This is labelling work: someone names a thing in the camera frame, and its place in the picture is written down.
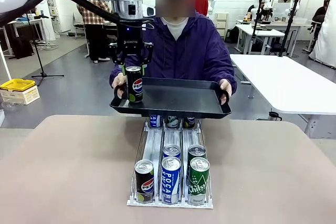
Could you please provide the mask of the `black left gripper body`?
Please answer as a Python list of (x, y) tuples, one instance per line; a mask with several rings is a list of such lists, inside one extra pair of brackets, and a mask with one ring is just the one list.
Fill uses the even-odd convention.
[(142, 38), (142, 21), (120, 21), (117, 24), (117, 34), (117, 53), (141, 53), (144, 47), (144, 42)]

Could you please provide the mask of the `person's right hand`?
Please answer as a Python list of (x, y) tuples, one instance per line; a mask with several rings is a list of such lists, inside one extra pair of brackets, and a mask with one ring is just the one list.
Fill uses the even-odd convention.
[[(112, 82), (112, 88), (114, 89), (114, 91), (117, 89), (118, 86), (122, 86), (127, 82), (127, 77), (122, 73), (118, 73), (117, 76), (114, 78), (113, 82)], [(118, 98), (122, 98), (123, 95), (123, 91), (122, 90), (118, 90), (117, 91), (117, 96)]]

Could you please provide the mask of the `person's left hand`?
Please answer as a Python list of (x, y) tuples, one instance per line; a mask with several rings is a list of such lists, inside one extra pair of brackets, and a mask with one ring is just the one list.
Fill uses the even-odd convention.
[(221, 90), (228, 93), (228, 96), (222, 94), (220, 97), (221, 105), (223, 105), (224, 103), (226, 103), (227, 98), (230, 98), (232, 96), (232, 86), (227, 79), (222, 79), (219, 82), (219, 86)]

